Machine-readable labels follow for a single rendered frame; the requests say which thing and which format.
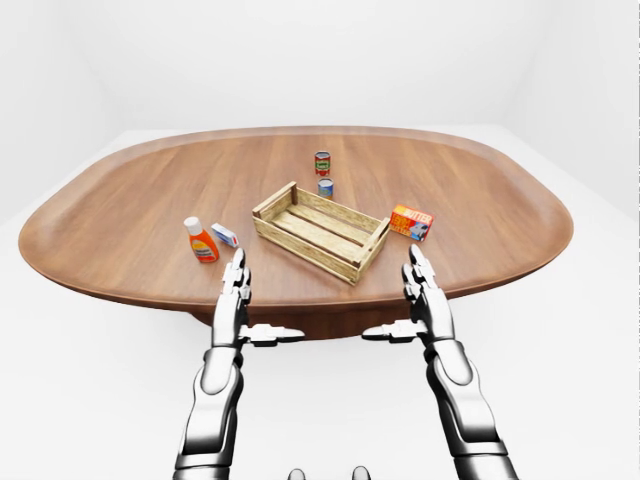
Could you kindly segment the white and blue small box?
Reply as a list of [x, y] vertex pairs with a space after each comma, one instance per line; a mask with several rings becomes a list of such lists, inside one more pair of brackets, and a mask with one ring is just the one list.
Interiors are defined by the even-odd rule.
[[239, 241], [236, 234], [228, 228], [219, 223], [214, 223], [211, 225], [211, 229], [215, 236], [224, 244], [233, 248], [237, 248], [239, 246]]

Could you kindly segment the orange butter box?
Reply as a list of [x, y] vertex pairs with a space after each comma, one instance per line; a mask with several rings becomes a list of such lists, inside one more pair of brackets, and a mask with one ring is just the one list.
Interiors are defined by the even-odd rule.
[[422, 242], [428, 235], [433, 221], [433, 215], [398, 204], [391, 213], [390, 229]]

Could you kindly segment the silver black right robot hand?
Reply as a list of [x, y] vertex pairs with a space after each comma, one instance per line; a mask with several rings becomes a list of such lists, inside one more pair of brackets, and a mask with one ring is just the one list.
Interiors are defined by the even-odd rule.
[[409, 248], [409, 259], [410, 263], [402, 266], [401, 275], [404, 296], [410, 303], [410, 318], [368, 328], [361, 335], [363, 339], [403, 343], [421, 338], [429, 345], [455, 338], [451, 309], [436, 283], [431, 263], [416, 244]]

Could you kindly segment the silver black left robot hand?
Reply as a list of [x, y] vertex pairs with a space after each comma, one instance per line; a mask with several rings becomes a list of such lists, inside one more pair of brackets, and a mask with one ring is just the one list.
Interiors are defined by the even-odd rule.
[[257, 347], [268, 347], [303, 340], [305, 334], [301, 330], [270, 324], [249, 325], [251, 278], [246, 254], [238, 248], [222, 277], [223, 287], [213, 317], [211, 346], [239, 348], [248, 342]]

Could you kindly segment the wooden slat tray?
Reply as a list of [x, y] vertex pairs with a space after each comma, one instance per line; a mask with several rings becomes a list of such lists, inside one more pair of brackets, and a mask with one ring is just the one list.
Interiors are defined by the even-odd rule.
[[252, 210], [258, 234], [354, 285], [372, 264], [390, 220], [300, 189], [290, 182]]

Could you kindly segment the orange bottle with white cap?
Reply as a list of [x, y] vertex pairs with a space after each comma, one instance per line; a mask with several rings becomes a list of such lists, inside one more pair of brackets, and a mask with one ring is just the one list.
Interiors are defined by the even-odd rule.
[[219, 252], [210, 234], [203, 228], [198, 217], [187, 217], [183, 222], [189, 234], [191, 248], [202, 263], [212, 263], [219, 259]]

